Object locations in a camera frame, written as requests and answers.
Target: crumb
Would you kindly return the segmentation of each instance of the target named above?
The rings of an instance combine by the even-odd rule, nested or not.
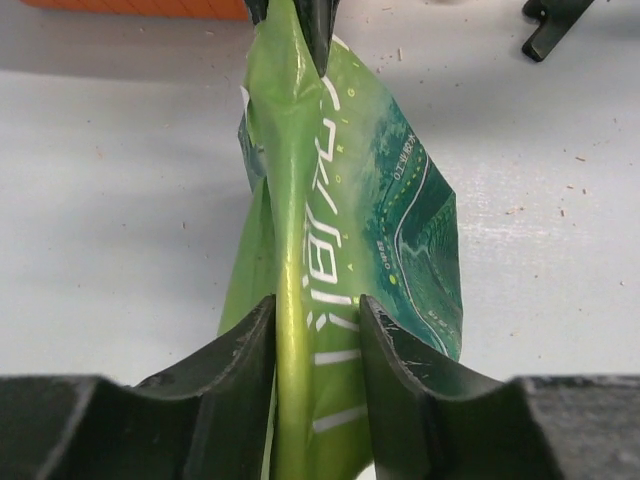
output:
[[[505,213],[505,215],[513,215],[516,212],[521,212],[524,210],[524,207],[513,207],[510,208],[509,210],[507,210]]]

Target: white table surface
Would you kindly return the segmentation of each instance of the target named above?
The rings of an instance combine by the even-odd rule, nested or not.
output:
[[[343,0],[336,32],[458,194],[462,362],[638,373],[640,5],[596,1],[535,65],[523,2]],[[214,338],[251,39],[1,2],[0,373],[131,384]]]

